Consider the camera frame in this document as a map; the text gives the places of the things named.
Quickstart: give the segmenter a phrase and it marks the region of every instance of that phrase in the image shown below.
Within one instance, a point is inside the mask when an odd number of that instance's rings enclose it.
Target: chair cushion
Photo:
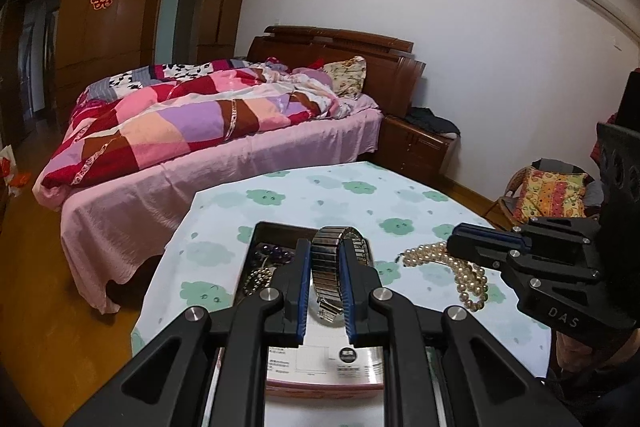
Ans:
[[[534,161],[531,166],[539,171],[558,172],[559,174],[581,174],[584,172],[579,167],[571,165],[571,163],[565,163],[551,158],[540,158],[540,160]]]
[[[558,174],[527,169],[513,217],[585,217],[582,198],[587,174]]]

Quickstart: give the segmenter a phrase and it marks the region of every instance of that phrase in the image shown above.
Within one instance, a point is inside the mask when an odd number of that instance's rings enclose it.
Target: air conditioner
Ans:
[[[607,18],[611,23],[620,28],[633,40],[640,42],[640,26],[609,0],[580,0],[598,13]]]

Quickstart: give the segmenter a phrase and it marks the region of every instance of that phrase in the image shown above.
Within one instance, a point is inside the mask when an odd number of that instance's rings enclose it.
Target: doorway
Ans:
[[[38,120],[55,123],[60,0],[8,0],[0,10],[0,143],[16,147]]]
[[[52,95],[56,29],[60,0],[30,0],[24,6],[22,35],[18,48],[20,100],[24,122],[52,118]]]
[[[156,64],[195,64],[202,0],[160,0]]]

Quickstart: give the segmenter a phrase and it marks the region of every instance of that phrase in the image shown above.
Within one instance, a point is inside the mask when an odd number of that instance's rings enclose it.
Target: table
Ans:
[[[369,239],[383,285],[440,311],[459,303],[450,270],[433,263],[403,267],[394,262],[396,256],[406,248],[445,240],[461,222],[489,226],[437,190],[368,162],[272,172],[203,190],[166,245],[131,333],[134,354],[186,307],[215,311],[231,305],[259,221],[316,229],[355,227]],[[487,269],[486,275],[489,300],[475,318],[532,374],[545,376],[550,330],[517,311],[516,295],[497,271]],[[382,427],[382,410],[382,393],[327,401],[268,396],[265,425]]]

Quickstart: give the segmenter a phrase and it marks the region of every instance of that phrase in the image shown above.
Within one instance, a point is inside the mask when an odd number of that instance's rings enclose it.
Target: yellow patterned cushion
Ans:
[[[585,217],[584,180],[587,174],[557,174],[529,167],[513,216],[521,222],[530,217]]]
[[[322,70],[331,77],[335,94],[356,99],[362,92],[367,76],[367,61],[363,57],[353,57],[325,64]]]

